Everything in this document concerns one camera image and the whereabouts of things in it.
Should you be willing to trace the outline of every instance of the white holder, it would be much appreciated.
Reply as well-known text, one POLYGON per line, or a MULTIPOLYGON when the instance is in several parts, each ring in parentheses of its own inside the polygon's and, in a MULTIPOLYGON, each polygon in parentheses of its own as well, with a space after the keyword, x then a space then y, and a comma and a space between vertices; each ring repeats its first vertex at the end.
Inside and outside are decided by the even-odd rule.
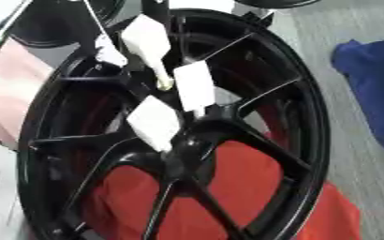
POLYGON ((147 97, 127 122, 157 152, 169 152, 170 141, 181 128, 176 111, 154 96, 147 97))
POLYGON ((163 65, 162 58, 170 51, 166 28, 160 22, 140 14, 121 34, 129 51, 138 55, 158 79, 157 87, 170 90, 174 80, 163 65))
POLYGON ((185 112, 197 118, 205 115, 205 107, 215 104, 214 80, 205 61, 173 70, 179 97, 185 112))
POLYGON ((107 35, 100 35, 96 39, 97 62, 105 62, 123 68, 127 64, 127 59, 113 45, 107 35))

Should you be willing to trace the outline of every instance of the black alloy wheel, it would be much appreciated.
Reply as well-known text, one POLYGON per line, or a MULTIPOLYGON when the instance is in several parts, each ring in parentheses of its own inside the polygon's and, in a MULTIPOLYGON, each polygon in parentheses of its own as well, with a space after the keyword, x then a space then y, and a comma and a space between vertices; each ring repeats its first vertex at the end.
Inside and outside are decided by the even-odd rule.
MULTIPOLYGON (((129 22, 110 32, 117 36, 129 22)), ((155 239, 177 194, 195 198, 231 239, 290 239, 314 209, 329 166, 329 120, 318 85, 298 55, 269 30, 209 10, 172 11, 170 41, 169 72, 205 59, 216 86, 238 100, 211 106, 195 120, 182 112, 176 89, 158 91, 153 72, 135 57, 127 54, 133 60, 120 70, 74 52, 42 87, 22 128, 19 192, 39 240, 91 239, 81 201, 120 166, 138 168, 160 184, 142 239, 155 239), (183 121, 173 151, 164 157, 126 123, 149 95, 168 103, 183 121), (250 113, 263 119, 271 139, 244 121, 250 113), (283 171, 270 202, 243 229, 201 180, 216 168, 213 152, 225 141, 273 157, 283 171)))

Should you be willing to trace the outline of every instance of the red cloth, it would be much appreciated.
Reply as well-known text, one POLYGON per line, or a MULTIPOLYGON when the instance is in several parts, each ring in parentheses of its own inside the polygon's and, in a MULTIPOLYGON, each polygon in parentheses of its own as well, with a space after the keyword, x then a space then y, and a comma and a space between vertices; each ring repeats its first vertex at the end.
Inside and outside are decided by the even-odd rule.
MULTIPOLYGON (((270 157, 238 142, 216 151, 216 171, 209 189, 240 225, 247 225, 273 196, 282 173, 270 157)), ((84 217, 107 240, 140 239, 158 192, 157 182, 135 168, 113 171, 86 201, 84 217)), ((297 240, 360 239, 360 213, 327 183, 317 207, 297 240)), ((175 199, 159 239, 227 239, 223 228, 191 198, 175 199)))

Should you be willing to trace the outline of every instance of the blue fabric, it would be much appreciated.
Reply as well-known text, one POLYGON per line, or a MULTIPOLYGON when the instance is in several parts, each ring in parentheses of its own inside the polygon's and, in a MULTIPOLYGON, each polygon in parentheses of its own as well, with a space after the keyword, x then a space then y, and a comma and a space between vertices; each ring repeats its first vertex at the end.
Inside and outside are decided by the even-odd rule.
POLYGON ((384 41, 337 46, 333 66, 344 74, 378 141, 384 145, 384 41))

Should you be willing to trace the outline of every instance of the floor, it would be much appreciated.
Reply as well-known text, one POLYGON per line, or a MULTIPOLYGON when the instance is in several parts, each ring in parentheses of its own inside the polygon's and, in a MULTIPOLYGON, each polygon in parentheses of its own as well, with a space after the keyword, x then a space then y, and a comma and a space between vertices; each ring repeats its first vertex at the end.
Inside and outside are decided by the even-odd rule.
MULTIPOLYGON (((129 0, 120 17, 135 14, 138 2, 129 0)), ((332 124, 330 180, 362 210, 362 239, 384 240, 384 149, 371 135, 345 79, 329 63, 340 42, 384 39, 384 0, 323 0, 280 11, 272 29, 302 56, 326 99, 332 124)), ((57 66, 72 48, 33 53, 57 66)))

